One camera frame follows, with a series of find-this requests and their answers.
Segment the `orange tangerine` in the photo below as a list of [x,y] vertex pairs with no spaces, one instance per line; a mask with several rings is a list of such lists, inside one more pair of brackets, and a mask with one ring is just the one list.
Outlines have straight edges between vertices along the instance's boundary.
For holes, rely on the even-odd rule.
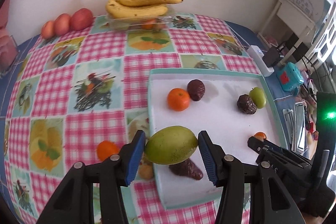
[[100,161],[108,159],[112,155],[120,152],[120,147],[112,141],[104,140],[96,147],[96,154]]
[[171,89],[167,95],[167,104],[171,110],[184,111],[190,105],[189,93],[181,88]]
[[257,133],[255,133],[255,134],[254,134],[254,137],[255,137],[256,139],[260,140],[260,141],[264,141],[264,140],[267,139],[266,134],[263,133],[263,132],[257,132]]

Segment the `dark brown pear-shaped fruit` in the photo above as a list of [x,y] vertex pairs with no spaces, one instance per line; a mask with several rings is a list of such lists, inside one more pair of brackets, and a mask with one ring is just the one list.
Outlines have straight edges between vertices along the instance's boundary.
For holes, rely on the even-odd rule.
[[194,180],[201,180],[203,178],[203,172],[191,159],[186,159],[178,164],[169,165],[169,170],[177,176],[184,176]]

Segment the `large green mango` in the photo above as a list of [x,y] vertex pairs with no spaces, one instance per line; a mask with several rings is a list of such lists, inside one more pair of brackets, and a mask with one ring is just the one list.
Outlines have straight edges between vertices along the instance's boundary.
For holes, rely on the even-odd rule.
[[159,165],[172,165],[188,159],[197,149],[195,134],[183,126],[170,126],[149,138],[144,149],[146,159]]

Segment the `dark brown avocado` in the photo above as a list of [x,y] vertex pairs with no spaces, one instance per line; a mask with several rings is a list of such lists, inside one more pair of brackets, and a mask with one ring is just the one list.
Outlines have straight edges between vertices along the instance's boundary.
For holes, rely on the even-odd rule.
[[257,106],[248,94],[240,95],[236,104],[238,109],[244,114],[253,115],[257,111]]

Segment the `small green fruit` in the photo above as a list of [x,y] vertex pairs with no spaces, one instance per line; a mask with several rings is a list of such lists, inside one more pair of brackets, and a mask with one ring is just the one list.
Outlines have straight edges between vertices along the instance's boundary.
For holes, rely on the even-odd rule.
[[258,109],[262,109],[266,106],[266,95],[262,88],[259,87],[253,88],[249,92],[249,96]]

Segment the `small dark round fruit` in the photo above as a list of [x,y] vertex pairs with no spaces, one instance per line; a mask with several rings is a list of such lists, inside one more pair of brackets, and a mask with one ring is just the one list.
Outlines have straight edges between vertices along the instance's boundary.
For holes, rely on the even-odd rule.
[[205,85],[199,79],[191,80],[187,84],[187,92],[193,101],[200,101],[205,94]]

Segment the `small tan fruit by tray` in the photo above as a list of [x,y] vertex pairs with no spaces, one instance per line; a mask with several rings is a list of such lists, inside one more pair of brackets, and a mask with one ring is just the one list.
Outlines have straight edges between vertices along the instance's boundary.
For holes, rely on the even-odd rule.
[[138,175],[144,180],[151,180],[154,177],[153,166],[148,164],[140,165]]

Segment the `teal white shallow tray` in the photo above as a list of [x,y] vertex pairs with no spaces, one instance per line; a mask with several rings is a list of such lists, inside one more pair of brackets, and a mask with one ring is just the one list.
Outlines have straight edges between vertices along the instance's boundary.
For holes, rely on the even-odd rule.
[[[181,112],[169,109],[167,95],[173,88],[187,87],[194,79],[201,80],[206,91],[198,102]],[[240,95],[255,87],[263,89],[266,106],[254,115],[243,114],[236,102]],[[262,75],[213,69],[152,69],[148,80],[148,116],[150,136],[169,126],[183,126],[195,136],[206,130],[214,144],[243,163],[256,165],[257,153],[248,148],[248,138],[263,132],[272,143],[288,148],[280,117]],[[195,206],[221,197],[222,189],[209,181],[199,150],[191,160],[204,173],[201,180],[174,175],[167,166],[154,164],[157,191],[165,209]]]

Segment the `checkered fruit pattern tablecloth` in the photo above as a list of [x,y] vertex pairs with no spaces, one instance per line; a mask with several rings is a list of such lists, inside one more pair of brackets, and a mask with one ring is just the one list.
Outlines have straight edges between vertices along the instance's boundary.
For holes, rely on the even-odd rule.
[[1,79],[1,196],[19,223],[35,223],[76,161],[98,162],[104,140],[118,146],[147,130],[147,80],[157,68],[259,72],[222,20],[179,13],[167,28],[113,31],[104,15],[80,30],[19,47]]

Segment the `white power strip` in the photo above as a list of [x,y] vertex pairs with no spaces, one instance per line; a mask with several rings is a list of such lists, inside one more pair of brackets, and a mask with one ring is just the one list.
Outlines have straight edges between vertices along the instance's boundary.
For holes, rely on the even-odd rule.
[[264,77],[269,77],[274,73],[272,67],[267,67],[266,63],[263,60],[264,53],[260,50],[258,46],[250,45],[247,50],[248,55],[254,60],[258,69]]

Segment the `black power adapter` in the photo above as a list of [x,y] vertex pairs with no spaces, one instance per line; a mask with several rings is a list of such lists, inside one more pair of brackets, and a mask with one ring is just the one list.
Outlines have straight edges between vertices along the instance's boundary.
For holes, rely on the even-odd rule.
[[272,68],[275,65],[279,63],[281,60],[280,53],[277,49],[277,47],[271,47],[262,57],[262,60],[264,61],[265,65],[268,68]]

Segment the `large red apple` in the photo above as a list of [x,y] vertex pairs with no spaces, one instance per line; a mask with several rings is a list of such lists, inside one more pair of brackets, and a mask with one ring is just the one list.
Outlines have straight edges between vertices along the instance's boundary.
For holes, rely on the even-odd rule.
[[82,8],[71,16],[71,30],[80,31],[91,26],[93,23],[93,13],[90,9]]

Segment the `lower yellow banana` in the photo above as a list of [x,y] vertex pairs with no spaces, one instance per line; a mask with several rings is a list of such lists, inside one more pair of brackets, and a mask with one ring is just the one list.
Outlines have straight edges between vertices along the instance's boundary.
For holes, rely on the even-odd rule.
[[149,5],[143,7],[124,6],[116,0],[108,0],[106,12],[115,19],[155,18],[164,16],[169,8],[166,5]]

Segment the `middle red apple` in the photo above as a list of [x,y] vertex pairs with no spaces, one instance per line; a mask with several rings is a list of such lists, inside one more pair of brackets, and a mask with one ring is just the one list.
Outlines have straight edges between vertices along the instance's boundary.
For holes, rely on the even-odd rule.
[[54,22],[54,32],[56,36],[63,36],[70,30],[71,16],[69,14],[59,15]]

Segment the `small red apple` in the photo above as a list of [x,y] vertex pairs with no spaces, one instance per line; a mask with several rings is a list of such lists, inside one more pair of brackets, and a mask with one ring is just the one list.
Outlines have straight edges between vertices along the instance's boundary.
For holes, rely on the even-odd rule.
[[41,36],[43,39],[50,39],[55,36],[54,21],[49,20],[45,22],[41,29]]

